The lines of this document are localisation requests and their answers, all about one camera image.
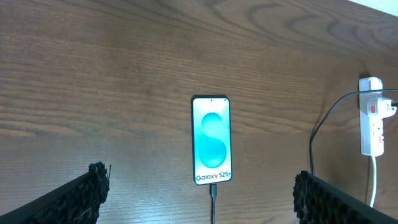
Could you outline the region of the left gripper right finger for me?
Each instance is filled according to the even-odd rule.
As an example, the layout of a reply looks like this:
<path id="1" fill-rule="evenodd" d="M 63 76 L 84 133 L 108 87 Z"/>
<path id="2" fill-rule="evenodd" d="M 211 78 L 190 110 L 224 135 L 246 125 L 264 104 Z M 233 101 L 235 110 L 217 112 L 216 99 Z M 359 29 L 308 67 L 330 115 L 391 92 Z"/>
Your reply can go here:
<path id="1" fill-rule="evenodd" d="M 293 196 L 300 224 L 397 224 L 396 219 L 305 170 L 295 177 Z"/>

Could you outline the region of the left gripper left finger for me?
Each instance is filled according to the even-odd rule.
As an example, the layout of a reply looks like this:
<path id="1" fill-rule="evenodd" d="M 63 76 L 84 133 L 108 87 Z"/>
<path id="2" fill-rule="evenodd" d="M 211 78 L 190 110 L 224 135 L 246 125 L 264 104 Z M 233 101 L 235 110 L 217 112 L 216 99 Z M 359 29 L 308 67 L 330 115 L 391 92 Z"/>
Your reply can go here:
<path id="1" fill-rule="evenodd" d="M 96 224 L 109 192 L 111 168 L 97 162 L 61 187 L 1 215 L 1 223 Z"/>

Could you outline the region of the blue Galaxy smartphone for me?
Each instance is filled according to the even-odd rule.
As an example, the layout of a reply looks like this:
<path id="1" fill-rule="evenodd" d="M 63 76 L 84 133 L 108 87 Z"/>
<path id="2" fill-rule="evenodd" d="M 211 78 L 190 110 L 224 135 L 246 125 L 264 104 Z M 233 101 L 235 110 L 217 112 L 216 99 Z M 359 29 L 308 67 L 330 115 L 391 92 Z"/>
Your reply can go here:
<path id="1" fill-rule="evenodd" d="M 207 185 L 233 177 L 230 100 L 226 95 L 191 99 L 193 181 Z"/>

